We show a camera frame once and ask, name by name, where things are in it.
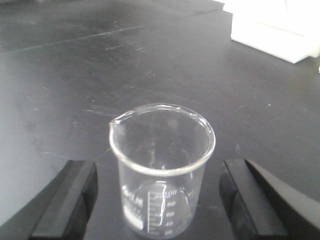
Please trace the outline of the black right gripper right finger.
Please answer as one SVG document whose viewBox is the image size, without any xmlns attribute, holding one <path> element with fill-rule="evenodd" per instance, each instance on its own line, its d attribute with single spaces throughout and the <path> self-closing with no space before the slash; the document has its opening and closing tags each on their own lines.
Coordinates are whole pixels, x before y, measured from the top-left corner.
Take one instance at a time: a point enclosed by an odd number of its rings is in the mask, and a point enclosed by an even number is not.
<svg viewBox="0 0 320 240">
<path fill-rule="evenodd" d="M 252 160 L 223 162 L 219 194 L 237 240 L 320 238 L 320 203 Z"/>
</svg>

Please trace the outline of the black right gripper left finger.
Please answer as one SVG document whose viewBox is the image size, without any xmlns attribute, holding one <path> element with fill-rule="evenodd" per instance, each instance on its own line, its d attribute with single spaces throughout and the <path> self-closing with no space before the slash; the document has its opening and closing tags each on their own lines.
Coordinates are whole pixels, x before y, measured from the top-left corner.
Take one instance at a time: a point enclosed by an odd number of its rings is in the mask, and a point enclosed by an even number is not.
<svg viewBox="0 0 320 240">
<path fill-rule="evenodd" d="M 0 227 L 2 240 L 82 240 L 98 196 L 96 163 L 69 160 Z"/>
</svg>

